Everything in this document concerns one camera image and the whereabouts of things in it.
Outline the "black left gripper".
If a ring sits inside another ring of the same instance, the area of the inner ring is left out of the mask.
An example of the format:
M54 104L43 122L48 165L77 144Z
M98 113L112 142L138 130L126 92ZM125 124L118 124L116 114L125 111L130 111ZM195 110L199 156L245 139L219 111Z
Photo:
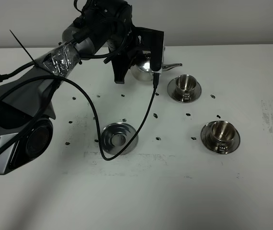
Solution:
M130 65L136 64L141 54L141 51L136 50L141 44L138 28L132 21L105 21L103 25L111 32L107 40L109 53L104 63L112 63L114 82L124 84Z

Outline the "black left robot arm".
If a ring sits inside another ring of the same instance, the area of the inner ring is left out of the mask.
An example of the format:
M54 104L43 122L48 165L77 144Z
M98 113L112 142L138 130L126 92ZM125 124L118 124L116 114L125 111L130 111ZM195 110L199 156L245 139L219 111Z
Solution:
M84 60L111 62L122 84L137 45L132 6L124 0L89 0L63 32L58 47L0 74L0 175L38 158L53 136L55 91Z

